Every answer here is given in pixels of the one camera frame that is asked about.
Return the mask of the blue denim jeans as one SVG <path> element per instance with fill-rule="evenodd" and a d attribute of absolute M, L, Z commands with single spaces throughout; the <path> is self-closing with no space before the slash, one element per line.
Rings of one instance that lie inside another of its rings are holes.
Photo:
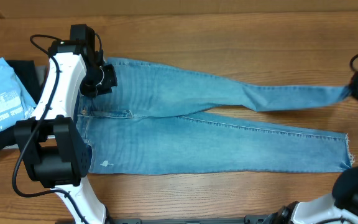
<path fill-rule="evenodd" d="M 260 86 L 139 60 L 108 62 L 117 86 L 79 99 L 77 128 L 91 148 L 92 173 L 342 172 L 352 165 L 344 133 L 209 112 L 320 108 L 345 100 L 346 86 Z"/>

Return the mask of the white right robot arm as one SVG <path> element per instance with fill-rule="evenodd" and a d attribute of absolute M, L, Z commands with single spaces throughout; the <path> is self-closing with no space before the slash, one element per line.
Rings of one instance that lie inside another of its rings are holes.
<path fill-rule="evenodd" d="M 358 101 L 358 70 L 349 84 Z M 343 172 L 330 194 L 309 202 L 293 202 L 264 223 L 358 223 L 358 166 Z"/>

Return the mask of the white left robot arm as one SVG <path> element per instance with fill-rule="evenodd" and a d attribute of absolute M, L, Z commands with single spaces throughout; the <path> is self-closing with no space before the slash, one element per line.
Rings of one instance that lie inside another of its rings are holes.
<path fill-rule="evenodd" d="M 76 128 L 79 96 L 92 98 L 116 86 L 114 69 L 106 65 L 102 42 L 54 39 L 45 50 L 50 67 L 34 114 L 14 126 L 20 156 L 12 188 L 24 198 L 60 197 L 74 223 L 113 223 L 87 177 L 90 150 Z"/>

